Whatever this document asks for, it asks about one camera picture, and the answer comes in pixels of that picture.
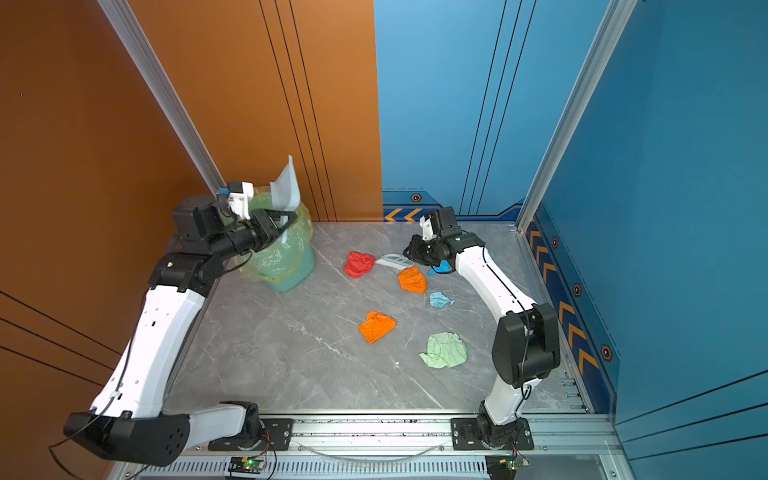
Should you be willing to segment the teal dustpan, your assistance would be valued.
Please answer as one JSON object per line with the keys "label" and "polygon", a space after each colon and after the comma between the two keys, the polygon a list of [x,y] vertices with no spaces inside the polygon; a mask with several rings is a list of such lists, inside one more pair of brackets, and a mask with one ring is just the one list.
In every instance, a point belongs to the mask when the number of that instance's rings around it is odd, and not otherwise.
{"label": "teal dustpan", "polygon": [[270,183],[270,194],[274,210],[295,211],[300,206],[301,193],[291,155],[278,178]]}

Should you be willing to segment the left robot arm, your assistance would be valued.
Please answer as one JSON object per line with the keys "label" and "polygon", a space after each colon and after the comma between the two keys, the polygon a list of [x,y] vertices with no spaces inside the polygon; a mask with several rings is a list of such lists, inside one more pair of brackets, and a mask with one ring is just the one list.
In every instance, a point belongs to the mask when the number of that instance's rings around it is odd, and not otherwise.
{"label": "left robot arm", "polygon": [[251,209],[245,193],[189,197],[173,210],[177,233],[149,279],[141,315],[117,367],[85,412],[63,432],[96,456],[168,466],[187,448],[219,439],[250,448],[265,440],[254,403],[222,402],[166,414],[164,395],[177,357],[231,259],[271,246],[296,221],[293,211]]}

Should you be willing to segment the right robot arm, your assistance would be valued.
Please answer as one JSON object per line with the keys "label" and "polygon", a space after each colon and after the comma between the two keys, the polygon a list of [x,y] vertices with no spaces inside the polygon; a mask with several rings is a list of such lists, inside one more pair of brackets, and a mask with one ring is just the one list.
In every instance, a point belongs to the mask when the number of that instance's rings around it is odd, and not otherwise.
{"label": "right robot arm", "polygon": [[532,450],[532,432],[522,410],[536,387],[561,363],[554,308],[537,303],[514,284],[473,233],[461,231],[429,240],[415,234],[403,254],[429,267],[446,261],[489,309],[496,321],[491,347],[496,379],[479,407],[477,441],[487,449]]}

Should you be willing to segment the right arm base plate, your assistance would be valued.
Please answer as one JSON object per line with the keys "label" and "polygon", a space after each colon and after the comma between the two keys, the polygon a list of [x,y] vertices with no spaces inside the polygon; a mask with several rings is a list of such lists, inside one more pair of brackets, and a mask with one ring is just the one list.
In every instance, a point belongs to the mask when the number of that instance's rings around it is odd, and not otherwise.
{"label": "right arm base plate", "polygon": [[455,450],[516,450],[535,448],[529,422],[518,418],[506,425],[495,425],[486,416],[458,417],[450,421]]}

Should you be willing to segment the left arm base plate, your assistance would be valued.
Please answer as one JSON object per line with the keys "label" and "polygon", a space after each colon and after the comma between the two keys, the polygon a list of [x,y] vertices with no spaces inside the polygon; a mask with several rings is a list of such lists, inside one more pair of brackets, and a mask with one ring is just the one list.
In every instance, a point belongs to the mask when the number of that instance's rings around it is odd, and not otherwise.
{"label": "left arm base plate", "polygon": [[253,439],[220,438],[210,441],[207,445],[209,451],[288,451],[292,436],[294,420],[292,418],[266,418],[261,419],[261,436]]}

